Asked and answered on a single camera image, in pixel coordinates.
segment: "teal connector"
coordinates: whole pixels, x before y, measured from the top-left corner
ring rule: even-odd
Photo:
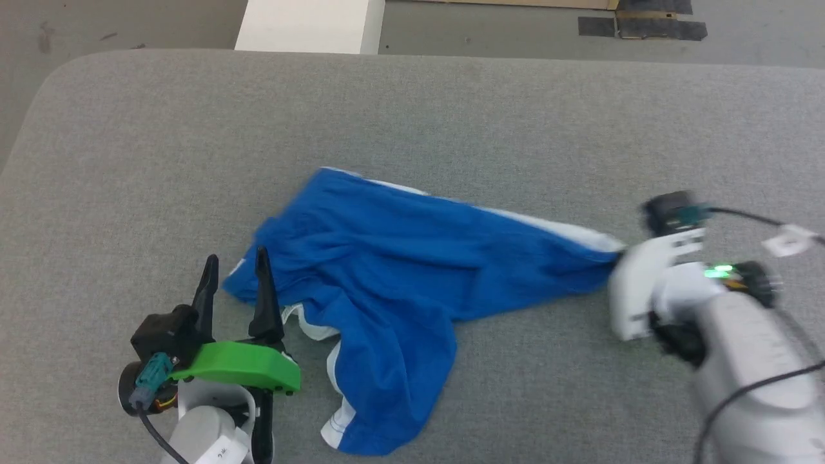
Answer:
[[[707,203],[697,203],[679,208],[676,214],[679,222],[683,225],[699,225],[713,215],[710,212],[710,205]]]
[[[160,386],[169,378],[173,367],[172,359],[166,353],[153,354],[138,375],[138,379],[134,381],[134,391],[129,395],[132,407],[136,410],[147,410],[158,394]]]

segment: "blue shorts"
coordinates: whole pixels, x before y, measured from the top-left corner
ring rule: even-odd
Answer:
[[[622,246],[330,168],[253,241],[224,289],[254,302],[265,246],[280,303],[303,305],[302,327],[340,332],[330,377],[344,401],[322,435],[364,455],[421,431],[455,358],[454,321],[594,291]]]

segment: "black cable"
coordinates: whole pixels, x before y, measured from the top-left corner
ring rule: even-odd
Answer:
[[[186,462],[186,459],[184,459],[183,456],[181,456],[177,451],[175,451],[175,448],[173,448],[172,445],[170,445],[169,442],[166,441],[166,439],[158,432],[154,425],[152,425],[152,423],[149,422],[149,417],[146,415],[146,411],[144,410],[143,405],[138,403],[136,406],[136,409],[138,410],[138,417],[140,417],[140,422],[144,423],[144,427],[146,427],[146,430],[149,432],[149,435],[152,435],[152,438],[154,438],[155,441],[158,442],[158,445],[160,445],[160,447],[163,448],[163,451],[169,453],[169,456],[171,456],[172,459],[177,461],[178,464],[189,464],[188,462]]]
[[[818,370],[820,370],[824,367],[825,367],[825,361],[821,361],[817,364],[813,364],[812,366],[808,366],[804,369],[799,369],[798,371],[788,372],[786,374],[782,374],[781,376],[769,377],[769,378],[766,378],[765,380],[754,382],[751,385],[744,386],[744,387],[740,388],[739,390],[736,390],[731,396],[729,396],[727,399],[725,399],[724,401],[719,403],[714,408],[714,410],[710,411],[710,414],[708,414],[708,417],[705,419],[705,424],[702,427],[702,433],[700,433],[699,439],[696,440],[696,446],[695,446],[694,455],[693,455],[693,462],[695,464],[701,464],[702,463],[702,455],[703,455],[703,451],[705,450],[705,442],[708,440],[708,437],[710,436],[710,427],[713,425],[716,418],[719,417],[719,414],[722,412],[722,410],[724,410],[726,407],[728,407],[728,405],[733,403],[735,400],[738,400],[742,396],[747,395],[751,391],[754,391],[757,388],[762,388],[763,386],[770,385],[770,384],[776,383],[778,381],[787,380],[787,379],[790,379],[791,377],[803,376],[803,375],[809,374],[811,372],[816,372],[816,371],[818,371]]]
[[[787,222],[782,222],[781,220],[771,219],[763,215],[755,215],[747,211],[734,210],[733,208],[720,208],[718,206],[711,206],[710,208],[708,208],[708,211],[710,211],[711,213],[737,215],[739,217],[754,220],[756,222],[761,222],[762,224],[773,225],[775,227],[781,227],[785,224],[788,224]],[[822,237],[820,234],[814,235],[813,237],[811,237],[811,239],[815,240],[818,244],[825,246],[825,237]]]
[[[755,215],[747,211],[734,210],[731,208],[720,208],[717,206],[711,206],[710,208],[708,208],[708,211],[711,213],[737,215],[746,219],[755,220],[756,222],[761,222],[762,224],[773,225],[775,227],[781,227],[782,225],[787,224],[780,220],[771,219],[763,215]],[[816,234],[811,238],[815,240],[818,244],[825,246],[825,238],[823,238],[820,234]],[[757,388],[762,388],[763,386],[767,386],[778,381],[787,380],[792,377],[810,374],[812,372],[816,372],[825,368],[825,357],[823,357],[822,351],[819,349],[817,344],[810,338],[808,333],[805,332],[802,326],[799,325],[799,322],[797,322],[793,318],[793,316],[791,316],[790,313],[786,311],[774,308],[774,312],[778,314],[780,319],[782,319],[782,322],[785,323],[785,326],[791,332],[793,332],[794,336],[805,346],[806,351],[808,351],[808,355],[811,358],[819,359],[820,361],[811,366],[799,369],[797,371],[787,372],[779,376],[769,377],[764,380],[744,386],[739,390],[736,390],[734,393],[732,393],[730,396],[724,399],[721,403],[716,405],[716,407],[713,408],[713,410],[710,411],[710,414],[708,414],[705,418],[705,423],[702,425],[702,431],[699,434],[699,438],[696,440],[696,445],[693,454],[694,464],[702,464],[702,458],[705,451],[705,443],[708,441],[708,437],[710,436],[710,429],[713,427],[714,421],[719,417],[722,411],[735,400],[738,400],[739,398],[747,395],[748,393],[756,390]]]

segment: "label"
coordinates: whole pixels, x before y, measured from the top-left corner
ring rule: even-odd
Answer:
[[[221,435],[195,464],[241,464],[249,452],[245,437],[248,435],[240,428],[235,429],[234,438]]]
[[[810,248],[813,243],[812,237],[816,234],[798,225],[785,224],[780,227],[780,234],[773,239],[762,242],[771,254],[777,258],[793,256],[802,253]]]

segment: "grey fabric surface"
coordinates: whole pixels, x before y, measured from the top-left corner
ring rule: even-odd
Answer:
[[[141,50],[45,82],[0,174],[4,462],[154,462],[120,411],[128,338],[225,275],[268,215],[331,165],[636,243],[638,206],[705,200],[825,230],[825,73],[699,65]],[[772,230],[716,220],[704,256],[765,259],[825,343],[818,252],[781,262]],[[222,292],[215,335],[251,310]],[[377,462],[327,447],[334,341],[287,327],[304,391],[276,403],[278,462]],[[606,294],[457,329],[427,428],[387,462],[683,463],[698,430],[687,366],[619,343]],[[155,416],[170,433],[174,414]]]

